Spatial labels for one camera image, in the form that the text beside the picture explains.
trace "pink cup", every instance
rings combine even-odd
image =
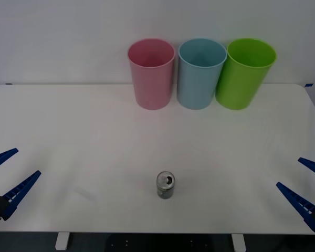
[[[174,47],[157,38],[134,43],[128,50],[136,102],[145,109],[166,106],[172,95]]]

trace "soda can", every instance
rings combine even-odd
[[[157,194],[160,198],[168,199],[173,196],[175,177],[171,172],[161,172],[156,178]]]

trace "black base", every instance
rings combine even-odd
[[[209,235],[115,234],[105,252],[213,252]]]

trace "green cup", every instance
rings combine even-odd
[[[269,44],[253,38],[233,41],[227,53],[216,99],[225,108],[244,109],[251,103],[277,54]]]

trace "table leg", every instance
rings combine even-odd
[[[235,252],[246,252],[243,234],[231,234]]]
[[[67,250],[70,232],[59,232],[56,240],[56,250]]]

